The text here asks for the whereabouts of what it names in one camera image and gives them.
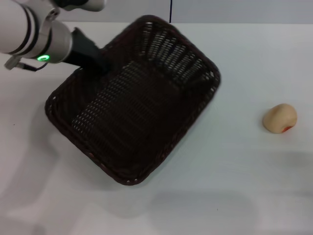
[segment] green led light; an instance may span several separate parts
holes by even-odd
[[[48,55],[42,55],[37,58],[38,61],[46,61],[48,59],[50,59],[50,56]]]

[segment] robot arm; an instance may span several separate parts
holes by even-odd
[[[60,14],[59,7],[100,11],[104,6],[104,0],[29,0],[24,4],[1,0],[0,52],[12,55],[6,68],[29,69],[20,60],[30,58],[106,70],[107,65],[94,42],[79,29],[71,33],[56,20]]]

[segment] red spot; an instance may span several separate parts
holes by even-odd
[[[292,128],[292,126],[288,126],[288,127],[286,127],[286,128],[282,131],[282,133],[284,133],[284,132],[288,131],[290,128]]]

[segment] dark brown basket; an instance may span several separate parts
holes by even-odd
[[[102,49],[112,69],[75,71],[45,105],[49,120],[117,182],[141,183],[212,99],[218,68],[167,22],[143,16]]]

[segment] black cable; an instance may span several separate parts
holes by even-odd
[[[172,8],[173,8],[173,0],[171,0],[171,6],[170,6],[170,23],[172,22]]]
[[[28,71],[33,71],[33,72],[36,72],[38,70],[42,70],[44,67],[47,66],[48,63],[45,63],[44,65],[42,65],[41,67],[39,68],[36,68],[36,67],[33,67],[31,65],[27,65],[27,64],[24,64],[24,63],[19,63],[19,68],[22,69],[22,70],[28,70]]]

